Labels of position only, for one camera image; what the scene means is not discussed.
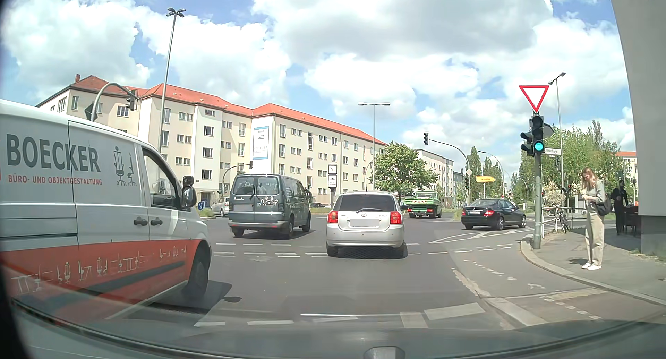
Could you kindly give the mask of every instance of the pedestrian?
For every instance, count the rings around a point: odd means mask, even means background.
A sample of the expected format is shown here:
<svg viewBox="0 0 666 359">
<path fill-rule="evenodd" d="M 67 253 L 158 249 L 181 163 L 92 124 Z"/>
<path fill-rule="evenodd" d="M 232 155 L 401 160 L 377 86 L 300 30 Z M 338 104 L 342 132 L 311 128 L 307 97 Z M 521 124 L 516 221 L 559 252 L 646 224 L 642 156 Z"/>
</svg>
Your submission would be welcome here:
<svg viewBox="0 0 666 359">
<path fill-rule="evenodd" d="M 611 199 L 615 210 L 615 230 L 617 230 L 617 235 L 620 235 L 624 230 L 626 207 L 629 205 L 627 190 L 624 189 L 624 180 L 620 180 L 620 185 L 613 190 Z"/>
<path fill-rule="evenodd" d="M 586 202 L 587 225 L 587 263 L 582 269 L 597 270 L 601 268 L 601 259 L 604 256 L 604 218 L 597 211 L 597 204 L 606 200 L 604 183 L 597 178 L 592 168 L 587 167 L 581 173 L 583 179 L 582 199 Z"/>
</svg>

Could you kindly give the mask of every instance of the van door handle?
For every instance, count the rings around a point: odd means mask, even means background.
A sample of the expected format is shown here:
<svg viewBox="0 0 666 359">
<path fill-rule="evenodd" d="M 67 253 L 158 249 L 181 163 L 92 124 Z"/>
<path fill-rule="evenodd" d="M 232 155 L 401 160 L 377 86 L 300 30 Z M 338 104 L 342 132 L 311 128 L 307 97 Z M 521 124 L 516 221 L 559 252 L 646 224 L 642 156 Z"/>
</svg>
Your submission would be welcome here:
<svg viewBox="0 0 666 359">
<path fill-rule="evenodd" d="M 137 217 L 136 219 L 134 219 L 134 225 L 146 226 L 148 225 L 148 220 L 142 217 Z"/>
</svg>

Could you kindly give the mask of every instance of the white car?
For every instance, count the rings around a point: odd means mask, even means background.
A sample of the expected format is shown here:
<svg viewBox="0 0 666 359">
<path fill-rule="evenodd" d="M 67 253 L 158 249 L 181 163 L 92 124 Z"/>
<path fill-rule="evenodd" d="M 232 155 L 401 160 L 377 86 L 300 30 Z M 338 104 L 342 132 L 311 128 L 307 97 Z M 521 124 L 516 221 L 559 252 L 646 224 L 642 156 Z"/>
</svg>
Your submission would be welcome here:
<svg viewBox="0 0 666 359">
<path fill-rule="evenodd" d="M 338 196 L 326 222 L 326 251 L 337 256 L 343 246 L 389 247 L 407 256 L 405 226 L 395 197 L 378 191 Z"/>
</svg>

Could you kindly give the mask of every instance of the sky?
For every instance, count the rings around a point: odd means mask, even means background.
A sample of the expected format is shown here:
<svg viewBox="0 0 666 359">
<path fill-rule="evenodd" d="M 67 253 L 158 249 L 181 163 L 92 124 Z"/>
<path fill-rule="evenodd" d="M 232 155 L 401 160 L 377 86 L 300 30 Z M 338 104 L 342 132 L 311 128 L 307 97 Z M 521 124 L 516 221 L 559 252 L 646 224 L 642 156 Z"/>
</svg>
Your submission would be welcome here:
<svg viewBox="0 0 666 359">
<path fill-rule="evenodd" d="M 633 119 L 610 0 L 8 0 L 0 97 L 37 104 L 90 74 L 169 83 L 256 108 L 268 102 L 425 148 L 464 166 L 472 146 L 520 164 L 531 107 L 521 84 L 561 72 L 565 128 L 600 121 L 634 151 Z M 551 87 L 540 113 L 557 125 Z"/>
</svg>

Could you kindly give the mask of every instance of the white van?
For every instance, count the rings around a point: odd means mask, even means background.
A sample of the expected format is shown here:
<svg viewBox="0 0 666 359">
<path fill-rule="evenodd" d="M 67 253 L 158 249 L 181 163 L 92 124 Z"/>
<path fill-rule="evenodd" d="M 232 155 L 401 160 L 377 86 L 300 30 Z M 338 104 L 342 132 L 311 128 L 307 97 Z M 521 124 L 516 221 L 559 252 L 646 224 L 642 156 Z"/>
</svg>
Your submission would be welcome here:
<svg viewBox="0 0 666 359">
<path fill-rule="evenodd" d="M 178 288 L 201 298 L 211 245 L 193 182 L 135 136 L 0 100 L 0 260 L 12 297 L 74 320 Z"/>
</svg>

